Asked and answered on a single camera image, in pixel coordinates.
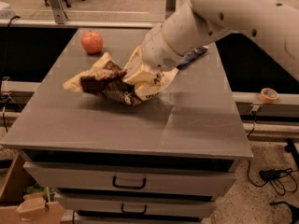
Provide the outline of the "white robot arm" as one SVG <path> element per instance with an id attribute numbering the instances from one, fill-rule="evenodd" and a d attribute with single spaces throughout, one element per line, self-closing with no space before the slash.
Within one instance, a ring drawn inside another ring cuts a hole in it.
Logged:
<path id="1" fill-rule="evenodd" d="M 142 60 L 177 67 L 192 49 L 239 32 L 299 80 L 299 9 L 277 0 L 187 0 L 145 36 Z"/>

